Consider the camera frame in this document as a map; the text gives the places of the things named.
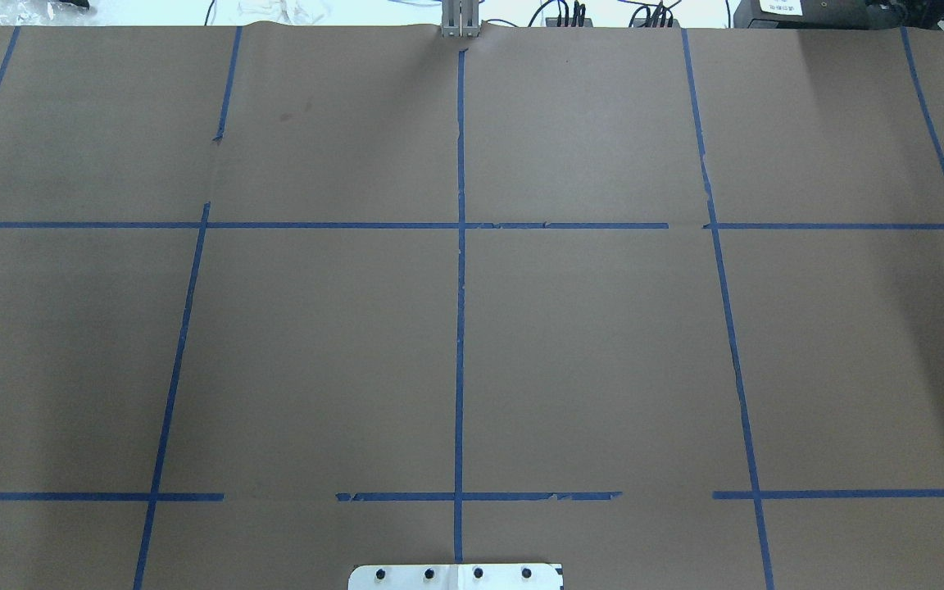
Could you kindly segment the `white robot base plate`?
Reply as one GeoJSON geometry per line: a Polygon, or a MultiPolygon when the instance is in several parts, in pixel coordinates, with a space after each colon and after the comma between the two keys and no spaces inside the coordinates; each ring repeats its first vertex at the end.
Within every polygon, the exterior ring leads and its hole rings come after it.
{"type": "Polygon", "coordinates": [[[563,589],[562,566],[548,563],[364,565],[348,589],[563,589]]]}

